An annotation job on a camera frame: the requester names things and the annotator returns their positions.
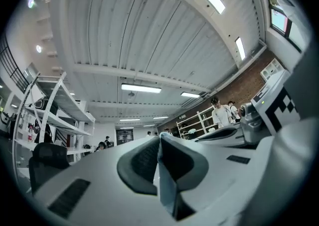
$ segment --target black office chair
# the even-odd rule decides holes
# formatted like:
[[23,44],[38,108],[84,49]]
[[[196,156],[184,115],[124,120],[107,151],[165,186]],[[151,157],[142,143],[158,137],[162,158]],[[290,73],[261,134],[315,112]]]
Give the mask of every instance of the black office chair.
[[57,173],[69,167],[66,147],[40,143],[32,152],[29,159],[31,190],[36,190]]

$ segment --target black and white pattern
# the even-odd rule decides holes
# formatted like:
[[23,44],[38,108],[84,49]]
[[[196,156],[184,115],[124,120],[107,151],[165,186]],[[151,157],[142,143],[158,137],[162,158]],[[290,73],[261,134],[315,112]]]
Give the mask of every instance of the black and white pattern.
[[285,88],[282,88],[273,103],[266,110],[266,115],[276,132],[282,126],[300,120],[300,115],[295,104]]

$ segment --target window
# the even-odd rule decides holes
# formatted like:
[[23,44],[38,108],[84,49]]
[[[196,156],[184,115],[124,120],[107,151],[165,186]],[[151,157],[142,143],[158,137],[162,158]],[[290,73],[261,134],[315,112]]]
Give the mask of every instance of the window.
[[278,0],[269,0],[271,27],[284,36],[299,52],[305,48],[305,42],[297,26],[286,17]]

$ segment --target ceiling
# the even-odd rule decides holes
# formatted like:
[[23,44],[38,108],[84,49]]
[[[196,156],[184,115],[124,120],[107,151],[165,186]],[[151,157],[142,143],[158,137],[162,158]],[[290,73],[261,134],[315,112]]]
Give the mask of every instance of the ceiling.
[[[47,54],[55,52],[48,58],[57,55],[51,70],[67,72],[76,97],[88,101],[97,121],[146,125],[162,122],[154,116],[172,118],[203,101],[182,92],[205,95],[238,71],[237,37],[247,58],[258,46],[254,1],[222,2],[226,9],[219,14],[207,0],[42,1],[37,25],[49,37],[42,40]],[[122,83],[162,91],[129,96]],[[141,120],[119,122],[132,117]]]

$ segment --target black railing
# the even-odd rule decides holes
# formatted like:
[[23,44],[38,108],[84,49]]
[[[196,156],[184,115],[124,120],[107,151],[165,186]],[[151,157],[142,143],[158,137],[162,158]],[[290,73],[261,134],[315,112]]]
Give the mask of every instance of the black railing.
[[29,82],[24,77],[20,68],[16,64],[11,54],[6,36],[3,36],[0,40],[0,61],[3,64],[7,73],[9,74],[10,78],[24,93],[26,87],[29,85]]

